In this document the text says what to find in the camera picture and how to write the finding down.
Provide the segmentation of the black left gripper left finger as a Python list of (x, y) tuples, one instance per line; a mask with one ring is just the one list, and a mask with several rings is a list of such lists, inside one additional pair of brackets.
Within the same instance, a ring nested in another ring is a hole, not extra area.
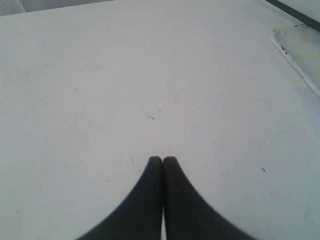
[(80, 240), (159, 240), (163, 219), (163, 162), (152, 156), (139, 180), (102, 222)]

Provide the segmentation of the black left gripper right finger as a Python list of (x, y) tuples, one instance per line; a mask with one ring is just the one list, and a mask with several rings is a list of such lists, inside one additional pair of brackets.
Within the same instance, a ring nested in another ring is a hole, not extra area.
[(196, 191), (174, 156), (163, 159), (164, 221), (168, 240), (252, 240)]

